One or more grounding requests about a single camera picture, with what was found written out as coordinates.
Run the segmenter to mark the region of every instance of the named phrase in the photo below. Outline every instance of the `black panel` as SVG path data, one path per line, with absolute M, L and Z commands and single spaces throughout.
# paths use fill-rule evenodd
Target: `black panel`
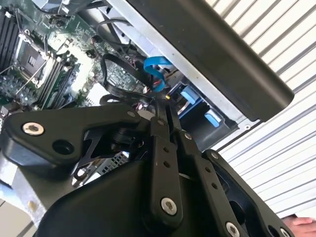
M 199 103 L 180 120 L 182 128 L 192 135 L 202 152 L 237 129 L 236 123 L 224 118 L 214 127 L 204 116 L 208 110 L 205 102 Z
M 15 18 L 7 18 L 5 12 L 5 8 L 0 10 L 0 72 L 10 66 L 19 35 Z
M 204 0 L 127 0 L 250 120 L 294 98 L 286 84 Z

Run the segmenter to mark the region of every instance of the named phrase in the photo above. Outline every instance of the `hole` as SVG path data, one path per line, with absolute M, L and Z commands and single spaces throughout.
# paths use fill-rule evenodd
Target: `hole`
M 212 187 L 215 188 L 215 189 L 218 189 L 217 185 L 212 183 Z
M 277 230 L 275 228 L 273 228 L 273 226 L 268 226 L 268 228 L 269 228 L 269 231 L 271 232 L 273 237 L 280 237 Z
M 236 216 L 236 219 L 240 225 L 245 223 L 245 212 L 242 207 L 236 201 L 229 201 L 231 208 Z
M 53 149 L 61 155 L 70 155 L 74 152 L 74 146 L 66 140 L 56 140 L 53 142 Z
M 29 126 L 29 130 L 32 131 L 32 132 L 38 132 L 39 128 L 36 127 L 35 125 L 31 125 L 31 126 Z
M 167 168 L 170 168 L 170 164 L 166 161 L 163 162 L 163 165 L 166 166 Z

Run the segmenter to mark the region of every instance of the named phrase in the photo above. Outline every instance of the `silver bolt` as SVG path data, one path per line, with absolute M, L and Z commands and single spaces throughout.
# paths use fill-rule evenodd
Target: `silver bolt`
M 23 132 L 31 136 L 40 136 L 44 133 L 44 127 L 36 122 L 27 122 L 22 129 Z
M 213 156 L 213 158 L 218 159 L 218 155 L 216 153 L 211 153 L 211 155 Z
M 192 140 L 192 137 L 191 137 L 191 135 L 190 135 L 190 134 L 185 133 L 185 134 L 184 134 L 184 136 L 185 136 L 187 139 Z
M 169 214 L 170 216 L 174 216 L 177 213 L 177 205 L 172 199 L 169 199 L 167 197 L 164 197 L 161 200 L 161 207 L 164 212 Z
M 227 222 L 226 229 L 232 237 L 239 237 L 240 236 L 239 230 L 237 229 L 237 227 L 233 223 Z
M 129 116 L 132 116 L 132 117 L 135 117 L 135 116 L 136 116 L 132 111 L 128 111 L 127 114 L 128 114 Z
M 251 129 L 251 126 L 249 124 L 246 124 L 245 125 L 245 130 L 249 130 L 249 129 Z
M 158 123 L 159 123 L 160 125 L 164 126 L 164 122 L 163 122 L 163 121 L 158 120 Z
M 282 234 L 283 234 L 285 237 L 291 237 L 291 236 L 289 235 L 289 233 L 288 233 L 285 229 L 280 228 L 280 230 L 281 230 Z

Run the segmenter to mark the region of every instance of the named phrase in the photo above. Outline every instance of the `black mount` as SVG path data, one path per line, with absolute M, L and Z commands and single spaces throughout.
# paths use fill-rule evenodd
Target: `black mount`
M 150 120 L 130 106 L 27 112 L 8 117 L 1 155 L 44 179 L 130 152 L 130 161 L 60 198 L 38 237 L 281 237 L 287 226 L 216 151 L 201 154 L 176 111 L 156 100 Z M 44 133 L 23 131 L 28 122 Z

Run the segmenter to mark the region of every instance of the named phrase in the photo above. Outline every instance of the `white corrugated metal wall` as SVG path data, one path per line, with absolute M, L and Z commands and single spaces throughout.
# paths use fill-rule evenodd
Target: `white corrugated metal wall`
M 280 217 L 316 206 L 316 2 L 207 1 L 296 94 L 221 155 Z

